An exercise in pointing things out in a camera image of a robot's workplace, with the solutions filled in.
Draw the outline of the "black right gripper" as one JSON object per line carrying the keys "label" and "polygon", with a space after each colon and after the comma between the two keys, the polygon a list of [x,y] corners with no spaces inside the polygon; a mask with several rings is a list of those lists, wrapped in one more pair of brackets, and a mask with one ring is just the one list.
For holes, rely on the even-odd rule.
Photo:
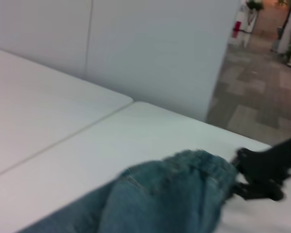
{"label": "black right gripper", "polygon": [[[251,151],[241,148],[232,159],[232,165],[249,183],[282,184],[291,177],[291,138],[264,151]],[[238,183],[233,193],[244,200],[271,199],[280,201],[284,198],[281,187],[274,183],[267,184]]]}

